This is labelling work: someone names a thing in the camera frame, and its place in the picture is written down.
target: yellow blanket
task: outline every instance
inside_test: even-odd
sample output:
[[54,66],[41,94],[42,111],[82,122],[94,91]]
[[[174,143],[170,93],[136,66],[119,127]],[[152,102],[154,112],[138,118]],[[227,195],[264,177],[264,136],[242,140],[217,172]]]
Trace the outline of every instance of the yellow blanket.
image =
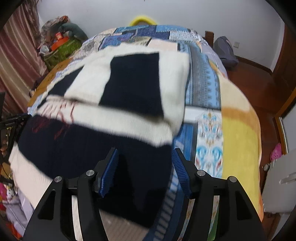
[[261,130],[256,112],[244,94],[217,69],[220,81],[223,131],[222,178],[235,176],[251,199],[260,219],[263,206],[259,187]]
[[60,63],[58,63],[49,73],[48,75],[44,78],[44,80],[40,83],[40,85],[37,87],[34,95],[32,96],[32,98],[30,99],[29,103],[28,103],[28,107],[31,107],[34,102],[36,101],[37,97],[41,94],[43,94],[46,89],[47,86],[54,80],[55,75],[58,71],[63,70],[64,68],[66,68],[68,66],[68,64],[71,62],[71,59],[68,58]]

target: striped curtain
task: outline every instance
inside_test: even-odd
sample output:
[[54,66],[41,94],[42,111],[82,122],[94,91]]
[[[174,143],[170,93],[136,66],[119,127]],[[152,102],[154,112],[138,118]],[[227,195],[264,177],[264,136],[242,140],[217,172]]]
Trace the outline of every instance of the striped curtain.
[[0,92],[6,92],[5,113],[27,111],[29,91],[47,71],[37,54],[40,44],[35,0],[24,1],[0,31]]

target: electrical outlet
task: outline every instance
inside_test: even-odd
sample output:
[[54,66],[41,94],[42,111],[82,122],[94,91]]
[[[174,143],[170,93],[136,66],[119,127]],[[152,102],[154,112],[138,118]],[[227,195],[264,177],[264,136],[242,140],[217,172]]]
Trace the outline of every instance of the electrical outlet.
[[235,48],[239,48],[239,42],[234,42],[234,43],[233,43],[233,47],[235,47]]

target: pink shoe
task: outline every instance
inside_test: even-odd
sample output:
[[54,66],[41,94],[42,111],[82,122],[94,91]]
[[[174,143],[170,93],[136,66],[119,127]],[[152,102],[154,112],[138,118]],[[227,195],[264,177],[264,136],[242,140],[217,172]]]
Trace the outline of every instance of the pink shoe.
[[276,147],[274,148],[274,150],[272,151],[272,153],[270,154],[270,162],[272,162],[275,159],[278,159],[282,156],[282,152],[281,152],[281,144],[278,143],[276,145]]

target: gray bag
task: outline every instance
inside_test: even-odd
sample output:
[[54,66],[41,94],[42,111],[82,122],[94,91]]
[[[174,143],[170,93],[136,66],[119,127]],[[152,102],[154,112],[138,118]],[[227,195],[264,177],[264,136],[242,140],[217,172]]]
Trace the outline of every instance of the gray bag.
[[217,53],[225,68],[233,68],[238,64],[239,61],[233,53],[231,43],[225,36],[216,39],[213,50]]

